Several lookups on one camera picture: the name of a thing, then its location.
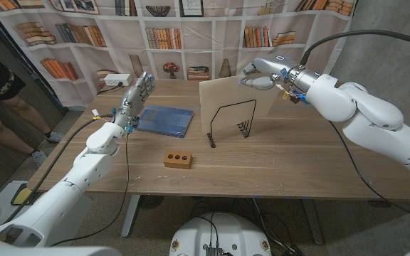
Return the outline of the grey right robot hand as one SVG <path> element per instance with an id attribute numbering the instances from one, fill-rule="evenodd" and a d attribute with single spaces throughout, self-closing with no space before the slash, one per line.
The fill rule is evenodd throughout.
<path id="1" fill-rule="evenodd" d="M 238 82 L 257 90 L 269 90 L 277 83 L 295 81 L 294 69 L 298 64 L 285 55 L 270 54 L 255 58 L 242 71 Z"/>

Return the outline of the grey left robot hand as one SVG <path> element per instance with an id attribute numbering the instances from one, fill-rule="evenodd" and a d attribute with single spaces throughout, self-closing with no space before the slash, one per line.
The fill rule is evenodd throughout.
<path id="1" fill-rule="evenodd" d="M 155 81 L 152 74 L 143 72 L 136 83 L 122 96 L 119 109 L 116 111 L 112 123 L 122 128 L 130 125 L 137 126 L 138 114 L 143 110 L 144 103 L 155 89 Z"/>

